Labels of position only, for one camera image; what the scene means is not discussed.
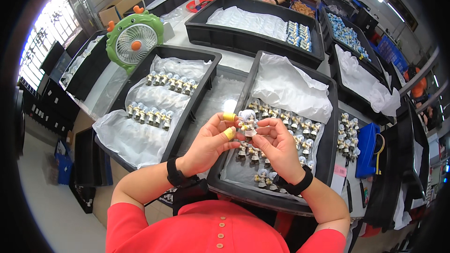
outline woman's right hand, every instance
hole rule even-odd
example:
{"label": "woman's right hand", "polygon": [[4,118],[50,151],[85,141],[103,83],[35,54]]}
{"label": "woman's right hand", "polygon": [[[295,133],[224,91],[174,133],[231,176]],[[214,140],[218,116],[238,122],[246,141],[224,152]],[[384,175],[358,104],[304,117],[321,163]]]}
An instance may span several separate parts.
{"label": "woman's right hand", "polygon": [[263,119],[258,121],[258,126],[260,128],[256,129],[258,134],[253,136],[253,145],[265,153],[274,170],[286,182],[293,185],[300,183],[305,171],[298,160],[294,137],[281,119]]}

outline pink label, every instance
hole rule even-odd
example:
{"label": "pink label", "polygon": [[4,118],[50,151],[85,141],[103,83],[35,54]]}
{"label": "pink label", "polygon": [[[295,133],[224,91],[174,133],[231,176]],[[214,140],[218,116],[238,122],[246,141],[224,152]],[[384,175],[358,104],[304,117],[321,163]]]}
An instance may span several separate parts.
{"label": "pink label", "polygon": [[347,169],[339,166],[337,164],[334,165],[334,173],[336,175],[342,176],[342,177],[346,177],[347,176]]}

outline orange fan hub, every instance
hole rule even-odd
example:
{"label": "orange fan hub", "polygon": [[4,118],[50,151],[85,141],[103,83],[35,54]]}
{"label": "orange fan hub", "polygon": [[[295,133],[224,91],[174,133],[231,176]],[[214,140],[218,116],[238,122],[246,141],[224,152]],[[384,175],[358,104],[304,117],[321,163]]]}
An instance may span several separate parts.
{"label": "orange fan hub", "polygon": [[136,40],[131,44],[131,49],[133,51],[138,51],[141,48],[141,46],[142,46],[142,43],[140,41]]}

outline green dragon fan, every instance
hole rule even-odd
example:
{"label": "green dragon fan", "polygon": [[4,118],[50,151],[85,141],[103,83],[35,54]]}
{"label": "green dragon fan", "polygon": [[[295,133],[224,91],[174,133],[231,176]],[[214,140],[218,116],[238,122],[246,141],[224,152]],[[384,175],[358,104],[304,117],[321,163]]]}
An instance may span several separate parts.
{"label": "green dragon fan", "polygon": [[156,44],[162,44],[164,26],[148,10],[135,6],[136,14],[129,15],[114,26],[109,22],[106,36],[106,52],[115,62],[130,74],[142,58]]}

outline fan grille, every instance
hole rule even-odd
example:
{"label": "fan grille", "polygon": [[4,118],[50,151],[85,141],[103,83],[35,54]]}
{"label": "fan grille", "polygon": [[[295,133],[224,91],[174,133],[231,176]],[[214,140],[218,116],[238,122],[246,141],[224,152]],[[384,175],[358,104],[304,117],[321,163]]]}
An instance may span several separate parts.
{"label": "fan grille", "polygon": [[[138,51],[131,48],[134,41],[141,42],[141,48]],[[120,33],[116,42],[116,54],[123,63],[137,65],[157,43],[158,36],[152,27],[145,24],[135,24]]]}

